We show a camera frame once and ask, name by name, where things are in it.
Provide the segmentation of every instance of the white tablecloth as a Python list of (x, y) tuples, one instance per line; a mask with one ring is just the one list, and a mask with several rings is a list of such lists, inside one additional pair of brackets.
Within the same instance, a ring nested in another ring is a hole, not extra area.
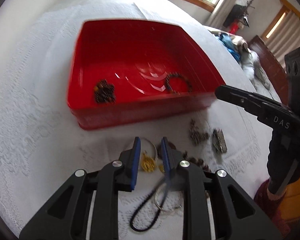
[[(135, 136), (154, 144), (167, 136), (179, 150), (202, 157), (215, 171), (225, 169), (253, 197), (268, 174), (271, 129), (243, 109), (216, 101), (201, 112), (84, 131), (66, 104), (74, 43), (87, 19), (133, 18), (180, 25), (201, 46), (228, 85), (255, 91), (226, 49), (199, 22), (167, 0), (65, 0), (29, 29), (0, 78), (0, 215), (19, 235), (23, 226), (77, 169), (88, 172), (118, 158)], [(190, 119), (210, 133), (221, 127), (228, 153), (216, 156), (211, 142), (194, 147)], [(119, 196), (119, 238), (140, 239), (128, 225), (135, 207), (160, 177), (139, 173), (136, 190)], [(169, 203), (177, 201), (175, 193)], [(153, 204), (137, 225), (147, 223)], [(160, 215), (143, 239), (182, 239), (182, 210)]]

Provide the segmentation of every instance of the yellow tassel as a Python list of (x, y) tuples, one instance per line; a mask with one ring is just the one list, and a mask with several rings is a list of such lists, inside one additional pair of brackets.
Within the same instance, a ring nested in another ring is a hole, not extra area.
[(157, 168), (157, 164), (155, 163), (155, 160), (146, 155), (146, 153), (146, 151), (142, 153), (141, 167), (145, 172), (154, 172), (154, 170)]
[(164, 173), (163, 164), (160, 164), (160, 165), (159, 165), (159, 170), (160, 170), (162, 173)]

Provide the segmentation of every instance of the bracelet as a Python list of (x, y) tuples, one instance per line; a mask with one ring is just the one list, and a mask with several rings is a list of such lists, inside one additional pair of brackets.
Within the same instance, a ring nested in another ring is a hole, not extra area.
[[(149, 196), (140, 204), (140, 206), (135, 210), (135, 212), (133, 213), (132, 217), (130, 218), (130, 222), (129, 222), (129, 225), (131, 227), (132, 230), (136, 231), (136, 232), (145, 232), (145, 231), (148, 231), (149, 229), (151, 229), (154, 224), (156, 223), (159, 215), (160, 215), (160, 212), (161, 212), (161, 209), (158, 209), (152, 222), (150, 223), (150, 225), (148, 225), (146, 228), (136, 228), (134, 225), (133, 225), (133, 221), (136, 217), (136, 215), (139, 213), (139, 211), (141, 210), (141, 208), (152, 198), (152, 196), (154, 195), (154, 193), (157, 191), (157, 189), (161, 186), (161, 184), (164, 183), (164, 178), (162, 178), (159, 183), (154, 187), (154, 189), (152, 190), (152, 192), (149, 194)], [(159, 205), (161, 208), (167, 198), (167, 194), (168, 194), (168, 191), (166, 190), (165, 191), (165, 194), (163, 196), (163, 199), (162, 199), (162, 203)]]
[(105, 79), (100, 80), (93, 88), (96, 103), (114, 103), (114, 85), (109, 84)]
[(165, 86), (166, 86), (167, 90), (170, 93), (179, 94), (179, 92), (173, 90), (172, 87), (170, 86), (170, 83), (169, 83), (170, 78), (181, 78), (181, 79), (183, 79), (184, 82), (186, 82), (186, 84), (188, 85), (188, 88), (189, 88), (188, 93), (192, 92), (192, 85), (191, 85), (190, 81), (188, 80), (188, 78), (186, 78), (185, 76), (181, 75), (180, 73), (174, 72), (174, 73), (169, 73), (167, 75), (166, 82), (165, 82)]
[(168, 193), (168, 186), (167, 186), (167, 184), (165, 184), (165, 183), (161, 184), (161, 185), (157, 188), (157, 191), (156, 191), (155, 194), (154, 194), (154, 203), (155, 203), (155, 205), (157, 206), (157, 208), (159, 208), (162, 212), (172, 213), (172, 212), (174, 212), (175, 210), (177, 210), (178, 208), (181, 208), (182, 206), (181, 206), (181, 205), (175, 206), (175, 207), (174, 207), (173, 209), (171, 209), (171, 210), (167, 210), (167, 209), (162, 208), (162, 206), (158, 203), (158, 196), (159, 196), (159, 192), (162, 191), (164, 185), (166, 185), (164, 195), (166, 195), (166, 194)]

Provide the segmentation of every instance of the clothes pile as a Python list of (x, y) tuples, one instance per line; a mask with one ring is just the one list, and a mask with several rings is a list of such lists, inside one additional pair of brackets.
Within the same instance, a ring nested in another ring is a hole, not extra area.
[(223, 32), (211, 32), (229, 51), (238, 62), (246, 76), (255, 87), (255, 76), (261, 81), (266, 89), (270, 89), (270, 81), (266, 72), (261, 67), (259, 56), (248, 48), (247, 42), (241, 36), (228, 35)]

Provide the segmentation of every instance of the red tray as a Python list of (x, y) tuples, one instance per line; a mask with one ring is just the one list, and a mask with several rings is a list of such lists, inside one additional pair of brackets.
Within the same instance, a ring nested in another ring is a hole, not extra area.
[[(165, 77), (181, 79), (165, 89)], [(97, 104), (93, 88), (106, 79), (115, 103)], [(76, 44), (68, 106), (85, 130), (139, 122), (204, 109), (225, 84), (202, 49), (179, 26), (143, 20), (100, 20), (83, 24)]]

